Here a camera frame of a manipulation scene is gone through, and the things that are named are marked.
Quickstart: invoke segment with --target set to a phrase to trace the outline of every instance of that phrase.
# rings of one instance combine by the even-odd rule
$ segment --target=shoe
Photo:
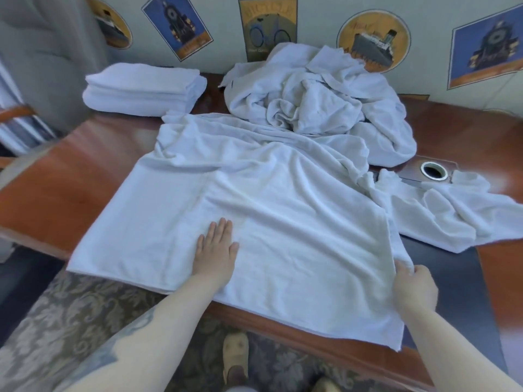
[[[341,389],[330,378],[322,377],[314,384],[311,392],[341,392]]]
[[[249,339],[244,332],[231,333],[223,342],[223,380],[227,384],[227,375],[233,366],[241,366],[245,378],[248,378]]]

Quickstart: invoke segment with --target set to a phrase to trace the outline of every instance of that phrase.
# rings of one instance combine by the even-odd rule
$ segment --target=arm
[[[498,369],[448,324],[436,309],[438,288],[427,267],[411,275],[396,262],[394,302],[409,328],[423,363],[439,392],[522,392],[523,388]]]
[[[198,238],[193,275],[173,294],[95,351],[55,391],[159,391],[183,357],[203,312],[234,270],[232,222],[211,223]]]

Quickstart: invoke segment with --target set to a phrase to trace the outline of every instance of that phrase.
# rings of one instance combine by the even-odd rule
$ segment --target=left hand
[[[232,221],[223,217],[212,222],[207,236],[200,235],[196,244],[193,275],[202,275],[224,287],[231,280],[239,243],[232,240]]]

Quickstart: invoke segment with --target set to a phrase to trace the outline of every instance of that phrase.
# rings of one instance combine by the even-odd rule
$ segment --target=carpet
[[[0,390],[49,392],[110,336],[162,295],[62,270],[0,349]],[[221,392],[222,344],[234,328],[204,316],[168,392]],[[249,333],[249,376],[260,392],[307,392],[322,375],[343,391],[394,392],[387,385]]]

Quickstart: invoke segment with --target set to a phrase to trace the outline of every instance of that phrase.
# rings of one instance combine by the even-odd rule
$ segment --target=right hand
[[[401,261],[395,261],[396,278],[392,288],[394,305],[403,321],[423,310],[434,311],[438,303],[438,288],[424,265],[416,265],[411,274]]]

